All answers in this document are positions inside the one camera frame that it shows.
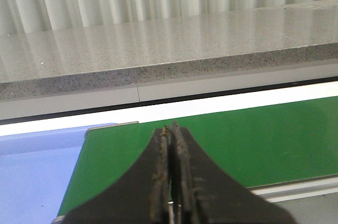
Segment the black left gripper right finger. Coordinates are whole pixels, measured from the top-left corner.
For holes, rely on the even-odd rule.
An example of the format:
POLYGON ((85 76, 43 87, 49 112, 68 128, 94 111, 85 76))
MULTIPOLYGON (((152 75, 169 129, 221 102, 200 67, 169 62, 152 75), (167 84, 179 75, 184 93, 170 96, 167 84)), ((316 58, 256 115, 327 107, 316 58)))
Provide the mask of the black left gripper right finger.
POLYGON ((171 129, 172 196, 180 223, 293 223, 285 209, 253 194, 207 155, 189 129, 171 129))

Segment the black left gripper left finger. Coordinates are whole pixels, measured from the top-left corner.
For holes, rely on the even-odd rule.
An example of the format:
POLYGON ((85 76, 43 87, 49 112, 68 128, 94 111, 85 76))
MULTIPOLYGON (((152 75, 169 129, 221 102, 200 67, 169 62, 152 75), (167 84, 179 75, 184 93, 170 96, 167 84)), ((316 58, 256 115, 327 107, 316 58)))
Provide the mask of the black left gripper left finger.
POLYGON ((88 130, 64 196, 65 223, 168 223, 168 135, 137 125, 88 130))

